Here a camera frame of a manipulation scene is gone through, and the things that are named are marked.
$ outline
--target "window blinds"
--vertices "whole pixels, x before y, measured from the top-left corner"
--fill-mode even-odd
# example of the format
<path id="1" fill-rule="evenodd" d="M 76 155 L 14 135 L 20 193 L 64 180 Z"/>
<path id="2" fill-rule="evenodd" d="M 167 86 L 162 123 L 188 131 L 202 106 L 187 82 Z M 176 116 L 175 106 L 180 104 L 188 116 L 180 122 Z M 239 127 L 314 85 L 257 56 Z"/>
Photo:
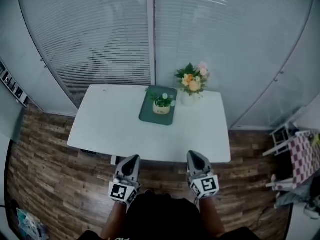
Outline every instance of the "window blinds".
<path id="1" fill-rule="evenodd" d="M 281 70 L 309 1 L 155 0 L 157 84 L 176 86 L 177 69 L 206 62 L 232 126 Z"/>
<path id="2" fill-rule="evenodd" d="M 151 84 L 147 0 L 19 2 L 44 62 L 76 106 L 91 84 Z"/>

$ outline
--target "potted plant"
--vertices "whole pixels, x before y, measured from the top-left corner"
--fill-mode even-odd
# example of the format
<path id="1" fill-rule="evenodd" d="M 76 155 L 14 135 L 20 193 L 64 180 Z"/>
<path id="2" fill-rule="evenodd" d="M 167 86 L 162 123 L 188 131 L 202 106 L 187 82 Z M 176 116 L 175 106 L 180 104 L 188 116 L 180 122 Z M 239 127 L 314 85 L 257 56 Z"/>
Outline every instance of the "potted plant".
<path id="1" fill-rule="evenodd" d="M 176 105 L 174 97 L 168 96 L 168 94 L 163 93 L 162 95 L 157 95 L 155 92 L 150 92 L 150 99 L 153 101 L 152 110 L 158 115 L 167 115 L 170 112 L 170 108 Z"/>
<path id="2" fill-rule="evenodd" d="M 208 66 L 204 62 L 201 62 L 197 67 L 189 63 L 186 68 L 178 70 L 175 76 L 183 91 L 182 104 L 192 105 L 195 102 L 195 94 L 204 91 L 209 77 Z"/>

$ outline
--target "person's arm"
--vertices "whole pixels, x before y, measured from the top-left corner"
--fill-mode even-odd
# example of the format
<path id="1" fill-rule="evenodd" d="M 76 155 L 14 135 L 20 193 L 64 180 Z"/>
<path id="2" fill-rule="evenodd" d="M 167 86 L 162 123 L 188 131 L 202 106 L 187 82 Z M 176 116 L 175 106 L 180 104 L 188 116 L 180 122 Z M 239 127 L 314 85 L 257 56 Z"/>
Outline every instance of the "person's arm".
<path id="1" fill-rule="evenodd" d="M 119 237 L 127 214 L 127 205 L 116 202 L 110 216 L 101 231 L 101 238 L 114 240 Z"/>
<path id="2" fill-rule="evenodd" d="M 211 237 L 219 238 L 225 233 L 223 225 L 212 197 L 199 200 L 200 215 L 204 226 Z"/>

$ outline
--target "small white pot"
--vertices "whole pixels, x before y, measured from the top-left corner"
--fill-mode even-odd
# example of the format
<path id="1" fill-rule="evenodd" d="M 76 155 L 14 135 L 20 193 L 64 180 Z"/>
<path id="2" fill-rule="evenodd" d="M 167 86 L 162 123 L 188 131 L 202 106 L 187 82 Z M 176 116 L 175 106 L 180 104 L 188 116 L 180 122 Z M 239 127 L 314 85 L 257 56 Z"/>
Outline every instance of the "small white pot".
<path id="1" fill-rule="evenodd" d="M 196 97 L 194 94 L 189 95 L 189 93 L 183 91 L 181 95 L 181 103 L 185 106 L 192 106 L 196 103 Z"/>
<path id="2" fill-rule="evenodd" d="M 158 115 L 167 115 L 170 112 L 170 106 L 166 106 L 166 107 L 159 107 L 156 105 L 156 102 L 153 102 L 153 107 L 152 110 L 154 113 L 158 114 Z"/>

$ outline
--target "pink checkered cloth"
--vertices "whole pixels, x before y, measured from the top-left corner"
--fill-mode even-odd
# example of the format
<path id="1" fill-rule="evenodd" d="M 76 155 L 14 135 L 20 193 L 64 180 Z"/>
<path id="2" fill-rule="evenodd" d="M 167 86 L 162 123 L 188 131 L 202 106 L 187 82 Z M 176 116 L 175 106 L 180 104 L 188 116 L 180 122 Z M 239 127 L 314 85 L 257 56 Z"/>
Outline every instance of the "pink checkered cloth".
<path id="1" fill-rule="evenodd" d="M 288 144 L 293 167 L 292 189 L 302 185 L 320 169 L 320 145 L 311 146 L 308 139 L 310 135 L 316 134 L 319 134 L 316 130 L 307 131 Z"/>

